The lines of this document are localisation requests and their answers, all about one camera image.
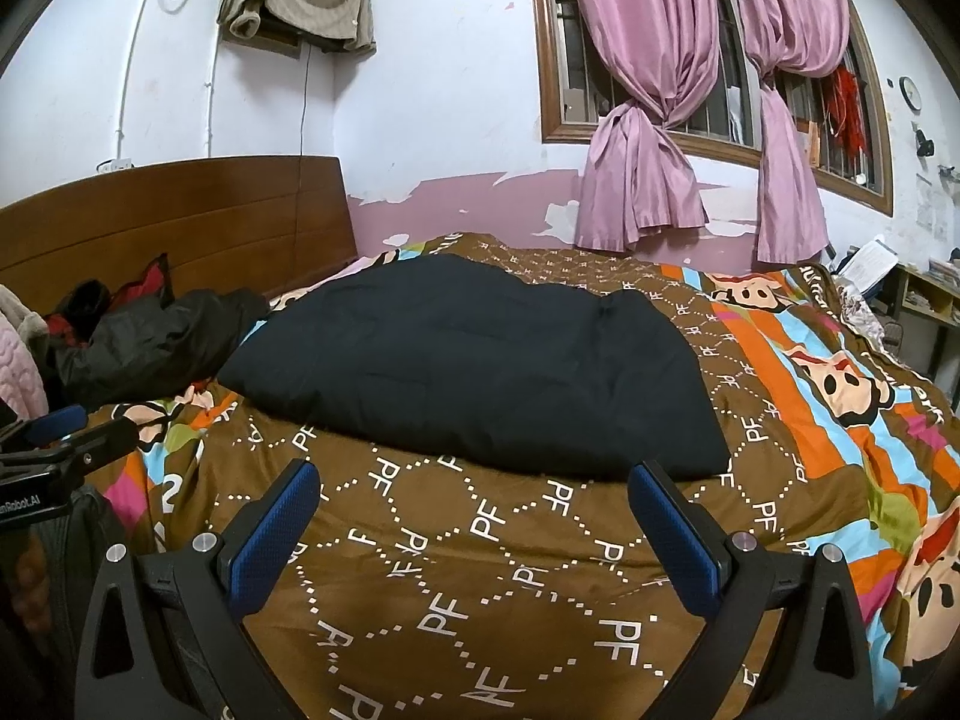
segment blue gripper pad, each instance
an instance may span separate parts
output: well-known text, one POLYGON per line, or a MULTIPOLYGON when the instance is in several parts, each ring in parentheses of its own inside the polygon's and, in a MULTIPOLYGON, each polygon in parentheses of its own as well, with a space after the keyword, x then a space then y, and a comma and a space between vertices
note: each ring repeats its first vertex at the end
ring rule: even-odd
POLYGON ((707 620, 720 610, 721 570, 699 538, 682 507, 644 466, 635 466, 627 483, 630 509, 664 566, 683 607, 707 620))
POLYGON ((31 420, 24 437, 33 446, 42 447, 78 433, 85 427, 86 411, 83 406, 67 406, 31 420))
POLYGON ((257 613, 267 603, 319 503, 316 467, 294 460, 260 500, 237 512, 224 530, 220 555, 227 607, 234 620, 257 613))

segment window frame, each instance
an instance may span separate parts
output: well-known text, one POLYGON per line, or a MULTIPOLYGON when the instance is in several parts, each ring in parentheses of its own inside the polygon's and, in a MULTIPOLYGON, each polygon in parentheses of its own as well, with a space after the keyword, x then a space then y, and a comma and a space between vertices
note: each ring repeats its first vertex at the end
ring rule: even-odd
MULTIPOLYGON (((733 2, 739 25, 737 0, 733 2)), ((560 95, 560 61, 558 59, 558 36, 553 0, 534 0, 534 21, 536 27, 536 64, 539 67, 539 90, 541 90, 541 140, 544 143, 589 143, 596 132, 596 124, 572 124, 563 121, 563 100, 560 95)), ((867 81, 867 95, 864 104, 870 114, 872 144, 875 148, 875 172, 880 182, 880 190, 873 191, 861 187, 843 176, 815 167, 813 175, 817 186, 826 191, 854 200, 880 213, 893 215, 893 165, 891 161, 890 132, 887 124, 886 106, 880 87, 880 76, 870 49, 863 23, 853 2, 850 2, 850 34, 856 60, 861 66, 867 81)), ((750 95, 750 110, 754 124, 754 140, 761 141, 760 121, 760 83, 757 70, 750 60, 744 58, 747 69, 747 89, 750 95)), ((671 132, 670 139, 687 156, 704 157, 718 162, 729 162, 745 167, 760 167, 761 152, 755 146, 742 146, 717 138, 692 135, 685 132, 671 132)))

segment pink quilted jacket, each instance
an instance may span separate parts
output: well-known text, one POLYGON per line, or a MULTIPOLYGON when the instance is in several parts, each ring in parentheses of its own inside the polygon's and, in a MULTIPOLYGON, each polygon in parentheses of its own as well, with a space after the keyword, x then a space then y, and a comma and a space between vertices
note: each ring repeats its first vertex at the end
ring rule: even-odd
POLYGON ((0 399, 21 419, 47 413, 47 395, 30 350, 0 314, 0 399))

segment bedroom wall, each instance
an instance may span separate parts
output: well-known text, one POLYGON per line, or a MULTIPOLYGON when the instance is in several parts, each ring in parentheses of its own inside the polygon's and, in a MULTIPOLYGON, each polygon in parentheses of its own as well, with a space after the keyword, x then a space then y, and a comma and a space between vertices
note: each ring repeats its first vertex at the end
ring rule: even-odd
MULTIPOLYGON (((830 238, 842 252, 883 232, 902 258, 925 268, 926 258, 947 257, 955 245, 953 201, 937 166, 960 162, 960 100, 896 1, 853 2, 881 79, 896 200, 889 218, 822 191, 830 238), (920 116, 899 93, 901 76, 913 77, 922 91, 920 116), (935 141, 934 158, 917 158, 915 121, 935 141), (930 182, 939 234, 917 223, 918 175, 930 182)), ((336 70, 334 141, 360 250, 373 253, 458 229, 491 232, 512 245, 569 244, 587 147, 541 143, 533 1, 373 0, 373 7, 378 54, 360 67, 338 64, 336 70)), ((757 172, 691 162, 707 187, 709 227, 699 236, 658 237, 641 255, 747 271, 757 172)), ((910 317, 904 324, 904 356, 925 370, 934 330, 910 317)), ((943 385, 956 378, 953 347, 938 377, 943 385)))
MULTIPOLYGON (((121 110, 134 165, 299 153, 306 51, 218 41, 219 2, 54 0, 0 76, 0 206, 117 156, 121 110)), ((332 154, 333 63, 311 53, 304 152, 332 154)))
MULTIPOLYGON (((881 79, 912 76, 925 109, 913 117, 899 89, 883 87, 894 218, 823 193, 830 237, 843 251, 883 231, 922 265, 954 246, 956 210, 937 165, 960 162, 960 100, 894 0, 853 1, 881 79), (937 143, 925 163, 915 156, 915 121, 937 143), (939 236, 917 223, 918 174, 944 220, 939 236)), ((55 0, 0 77, 0 205, 91 175, 116 156, 121 108, 120 153, 136 165, 208 152, 297 153, 306 56, 217 41, 218 4, 55 0)), ((373 0, 373 9, 374 57, 312 53, 304 118, 304 151, 343 161, 360 250, 456 229, 513 245, 568 245, 587 148, 541 143, 532 0, 373 0)), ((642 256, 747 271, 755 170, 692 162, 709 227, 651 240, 642 256)), ((907 356, 922 370, 932 332, 918 322, 907 336, 907 356)))

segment wall outlet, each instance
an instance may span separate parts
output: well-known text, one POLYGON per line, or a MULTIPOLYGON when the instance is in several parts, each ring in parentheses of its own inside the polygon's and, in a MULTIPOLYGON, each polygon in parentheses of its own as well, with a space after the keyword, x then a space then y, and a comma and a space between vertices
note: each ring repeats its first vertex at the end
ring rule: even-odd
POLYGON ((97 166, 97 172, 117 172, 117 170, 128 170, 133 167, 133 160, 125 157, 124 159, 109 159, 107 162, 100 162, 97 166))

